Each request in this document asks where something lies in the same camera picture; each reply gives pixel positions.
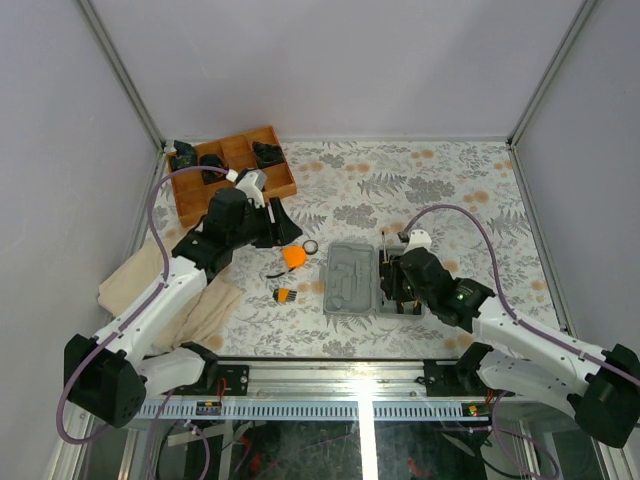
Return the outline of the short yellow black screwdriver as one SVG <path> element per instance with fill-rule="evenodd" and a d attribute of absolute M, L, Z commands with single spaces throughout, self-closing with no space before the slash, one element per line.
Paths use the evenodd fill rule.
<path fill-rule="evenodd" d="M 381 231 L 381 251 L 380 251 L 380 263 L 387 265 L 389 263 L 388 251 L 387 251 L 387 236 L 385 230 Z"/>

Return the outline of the orange black pliers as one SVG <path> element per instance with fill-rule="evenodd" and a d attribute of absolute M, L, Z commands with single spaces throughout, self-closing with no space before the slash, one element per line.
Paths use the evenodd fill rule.
<path fill-rule="evenodd" d="M 407 301 L 396 303 L 396 313 L 399 315 L 421 316 L 423 314 L 422 305 L 419 301 Z"/>

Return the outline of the grey plastic tool case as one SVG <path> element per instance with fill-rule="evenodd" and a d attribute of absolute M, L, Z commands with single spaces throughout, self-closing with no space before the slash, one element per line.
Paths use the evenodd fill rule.
<path fill-rule="evenodd" d="M 329 245 L 327 264 L 321 270 L 325 291 L 325 315 L 375 316 L 384 319 L 418 320 L 425 316 L 399 315 L 396 303 L 380 288 L 381 248 L 371 244 L 335 242 Z"/>

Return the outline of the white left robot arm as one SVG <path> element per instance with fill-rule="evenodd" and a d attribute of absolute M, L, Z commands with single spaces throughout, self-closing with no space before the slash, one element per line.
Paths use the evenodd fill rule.
<path fill-rule="evenodd" d="M 58 423 L 71 402 L 121 428 L 150 396 L 179 388 L 204 395 L 217 387 L 218 360 L 211 351 L 186 342 L 153 356 L 153 342 L 231 263 L 236 250 L 283 247 L 302 234 L 280 199 L 265 198 L 263 171 L 229 170 L 225 177 L 232 184 L 214 194 L 206 215 L 172 250 L 160 250 L 162 271 L 146 290 L 93 336 L 77 334 L 66 344 Z"/>

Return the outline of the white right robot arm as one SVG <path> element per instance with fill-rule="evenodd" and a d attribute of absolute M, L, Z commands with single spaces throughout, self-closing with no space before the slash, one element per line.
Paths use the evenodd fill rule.
<path fill-rule="evenodd" d="M 509 391 L 550 406 L 587 435 L 613 448 L 626 445 L 639 421 L 639 357 L 616 344 L 589 344 L 510 312 L 496 293 L 470 278 L 455 278 L 430 252 L 424 230 L 405 247 L 379 255 L 387 300 L 425 307 L 441 322 L 476 336 L 456 364 L 467 394 Z"/>

